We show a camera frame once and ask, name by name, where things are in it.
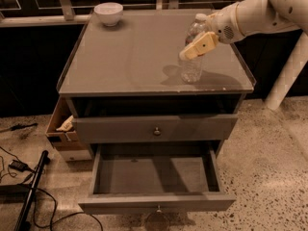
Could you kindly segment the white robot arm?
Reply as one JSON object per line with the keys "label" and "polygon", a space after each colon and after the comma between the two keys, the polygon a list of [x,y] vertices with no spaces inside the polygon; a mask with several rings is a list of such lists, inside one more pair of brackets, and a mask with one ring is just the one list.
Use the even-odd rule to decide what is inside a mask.
{"label": "white robot arm", "polygon": [[256,34],[302,31],[292,53],[266,98],[277,109],[308,62],[308,0],[243,0],[206,17],[208,28],[179,53],[190,61],[214,50],[219,43],[231,44]]}

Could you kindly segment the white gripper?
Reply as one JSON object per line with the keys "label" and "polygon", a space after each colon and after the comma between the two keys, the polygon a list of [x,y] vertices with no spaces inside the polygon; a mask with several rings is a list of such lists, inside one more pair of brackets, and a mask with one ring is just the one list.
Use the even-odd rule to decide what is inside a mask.
{"label": "white gripper", "polygon": [[241,32],[238,22],[238,7],[239,2],[209,14],[213,32],[187,34],[187,45],[179,53],[179,58],[182,61],[190,61],[215,49],[218,41],[230,44],[244,39],[245,35]]}

